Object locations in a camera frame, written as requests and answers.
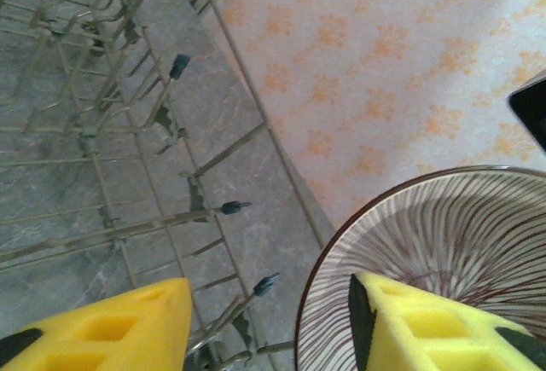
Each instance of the yellow foam pad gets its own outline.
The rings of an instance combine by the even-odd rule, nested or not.
[[[375,326],[366,371],[539,371],[495,328],[522,326],[371,273],[363,284]]]
[[[46,318],[27,327],[44,335],[2,371],[180,371],[191,307],[180,278]]]

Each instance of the brown striped pattern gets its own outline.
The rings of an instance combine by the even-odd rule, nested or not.
[[[328,245],[302,300],[300,370],[355,368],[347,294],[373,271],[504,316],[546,339],[546,176],[472,168],[393,189]]]

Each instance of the wire rack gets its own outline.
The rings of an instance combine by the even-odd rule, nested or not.
[[[24,276],[12,279],[9,274],[30,270],[36,281],[48,270],[70,272],[74,264],[93,268],[100,262],[101,270],[89,271],[85,298],[73,303],[81,305],[124,291],[127,279],[131,287],[158,280],[154,273],[163,273],[167,266],[176,266],[171,275],[185,276],[188,258],[222,247],[229,257],[225,271],[230,274],[199,285],[194,293],[237,281],[242,301],[249,302],[253,291],[241,279],[218,219],[249,204],[231,200],[216,205],[202,178],[265,131],[287,167],[285,155],[263,119],[199,165],[189,140],[191,130],[172,100],[177,80],[192,57],[173,53],[166,67],[138,18],[145,2],[0,0],[0,62],[7,80],[0,92],[6,211],[0,219],[0,276],[22,282]],[[175,166],[166,172],[166,164]],[[287,174],[293,183],[288,168]],[[188,222],[215,225],[218,237],[184,253],[177,238],[180,225]],[[144,266],[138,256],[131,256],[128,244],[159,233],[171,245],[171,259]],[[118,259],[124,272],[114,263]],[[49,265],[53,262],[66,264]],[[112,273],[103,279],[108,264]],[[100,286],[93,293],[95,284]],[[236,308],[237,304],[224,315]],[[210,327],[197,304],[194,318],[197,333]],[[257,347],[254,354],[290,347],[290,342],[270,350]],[[234,360],[247,359],[249,354],[239,353]]]

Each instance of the plate rim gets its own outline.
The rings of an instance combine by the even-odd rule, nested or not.
[[[307,301],[307,298],[309,296],[309,291],[311,290],[311,285],[313,281],[315,280],[315,277],[317,275],[317,272],[319,268],[322,265],[322,262],[324,259],[328,256],[330,251],[335,247],[336,243],[340,239],[340,237],[366,212],[370,211],[372,208],[376,207],[379,203],[381,203],[383,200],[390,198],[391,196],[395,195],[396,193],[405,190],[407,188],[410,188],[412,186],[415,186],[419,183],[423,183],[425,181],[429,181],[431,179],[436,179],[438,177],[447,177],[450,175],[457,175],[460,173],[467,173],[467,172],[488,172],[488,171],[508,171],[513,173],[518,173],[521,175],[526,176],[532,176],[532,177],[540,177],[542,179],[546,179],[546,172],[544,171],[538,171],[534,169],[519,167],[519,166],[507,166],[507,165],[470,165],[470,166],[458,166],[456,168],[450,168],[450,169],[443,169],[440,171],[435,171],[432,173],[427,173],[425,175],[420,175],[418,177],[413,177],[405,182],[402,182],[387,191],[383,192],[382,194],[378,195],[377,197],[373,198],[371,201],[366,203],[361,209],[359,209],[356,213],[354,213],[351,217],[349,217],[345,223],[341,225],[341,227],[335,232],[334,236],[328,244],[323,248],[321,251],[321,254],[317,258],[315,264],[313,265],[313,268],[311,269],[311,272],[309,276],[307,277],[307,281],[305,282],[304,291],[301,294],[301,298],[299,300],[299,306],[298,306],[298,314],[296,316],[296,327],[294,329],[294,338],[293,338],[293,361],[294,361],[294,369],[298,371],[299,369],[299,362],[298,362],[298,343],[299,343],[299,332],[300,332],[300,323],[301,323],[301,317],[303,315],[303,311],[305,308],[305,303]]]

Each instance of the gray marble floor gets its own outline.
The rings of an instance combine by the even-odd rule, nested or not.
[[[176,53],[193,57],[173,88],[171,103],[182,115],[188,133],[187,144],[197,165],[203,165],[258,125],[261,118],[187,0],[148,0],[142,6],[141,20],[151,34],[155,50],[164,58],[165,71]],[[12,25],[0,19],[0,26]],[[17,72],[32,54],[33,45],[33,40],[0,32],[0,73],[8,81],[2,85],[3,95],[13,87]],[[142,53],[140,48],[140,44],[136,44],[131,50],[127,67],[136,62]],[[64,82],[59,58],[52,52],[42,60],[38,63],[38,75],[24,90],[24,99],[15,106],[1,108],[0,126],[21,125],[34,107],[51,101],[51,96],[59,93]],[[86,65],[90,70],[102,68],[100,60]],[[131,92],[137,85],[138,75],[127,82],[125,88]],[[83,96],[94,96],[98,88],[93,81],[85,79],[81,87]],[[139,119],[145,110],[145,106],[137,109],[135,117]],[[43,125],[58,125],[66,118],[62,111],[48,113],[40,121]],[[115,122],[124,125],[123,120]],[[146,154],[155,154],[168,143],[159,125],[139,135]],[[17,167],[5,164],[30,159],[81,158],[77,138],[70,134],[0,134],[0,162],[3,162],[0,164],[3,184],[0,219],[90,207],[77,214],[4,224],[0,226],[0,252],[103,228],[101,214],[92,208],[103,199],[90,162]],[[97,146],[102,157],[137,154],[135,138],[129,134],[101,136]],[[159,202],[154,199],[154,189],[141,160],[102,162],[104,179],[119,218],[116,224],[158,217],[159,208],[166,214],[189,210],[188,180],[180,176],[180,172],[194,169],[187,145],[180,141],[162,155],[150,157],[148,168]],[[298,180],[305,186],[300,177]],[[127,239],[125,244],[136,272],[136,284],[143,286],[182,275],[177,255],[184,256],[183,274],[196,289],[198,314],[204,322],[209,322],[241,293],[241,286],[251,289],[265,275],[279,271],[279,281],[268,295],[256,302],[255,310],[270,343],[291,339],[299,297],[320,248],[271,140],[266,134],[257,136],[212,168],[202,182],[214,206],[230,200],[249,200],[253,205],[239,214],[222,216],[219,220],[225,242],[197,256],[192,253],[222,239],[223,234],[213,221],[186,223],[170,228],[170,233],[161,229]],[[333,228],[307,189],[305,194],[319,222],[321,237],[327,240]],[[131,283],[120,248],[107,241],[102,246],[93,245],[92,249],[67,255],[58,254],[63,252],[62,248],[44,252],[44,256],[49,252],[57,255],[38,264],[28,264],[21,258],[15,261],[20,265],[9,270],[5,268],[13,262],[0,264],[0,311],[3,313],[0,336],[41,317],[129,290]],[[240,281],[234,278],[214,287],[204,287],[236,273]],[[194,319],[194,328],[197,328],[196,313]],[[227,333],[225,338],[231,339],[233,334]],[[275,354],[276,369],[292,369],[292,357],[290,351]],[[253,369],[272,367],[270,359],[260,357]]]

